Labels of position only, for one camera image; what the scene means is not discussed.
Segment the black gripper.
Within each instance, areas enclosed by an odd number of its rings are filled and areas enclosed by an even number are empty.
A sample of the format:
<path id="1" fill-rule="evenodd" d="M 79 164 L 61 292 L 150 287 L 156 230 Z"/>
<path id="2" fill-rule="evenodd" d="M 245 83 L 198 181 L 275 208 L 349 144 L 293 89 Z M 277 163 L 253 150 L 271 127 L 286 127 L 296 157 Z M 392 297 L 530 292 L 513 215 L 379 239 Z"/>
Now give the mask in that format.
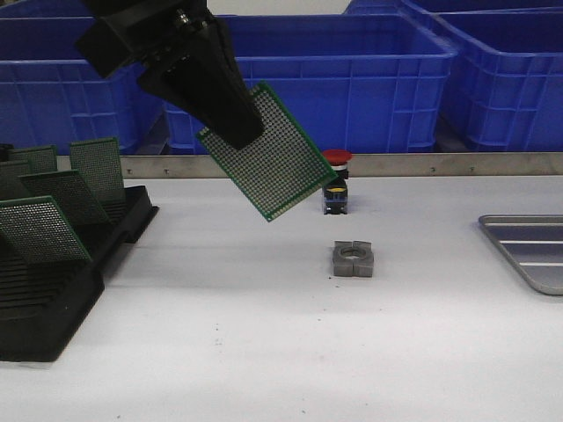
<path id="1" fill-rule="evenodd" d="M 149 94 L 192 114 L 235 149 L 265 126 L 234 54 L 230 30 L 205 1 L 84 1 L 94 24 L 75 47 L 97 73 L 151 56 L 137 79 Z"/>

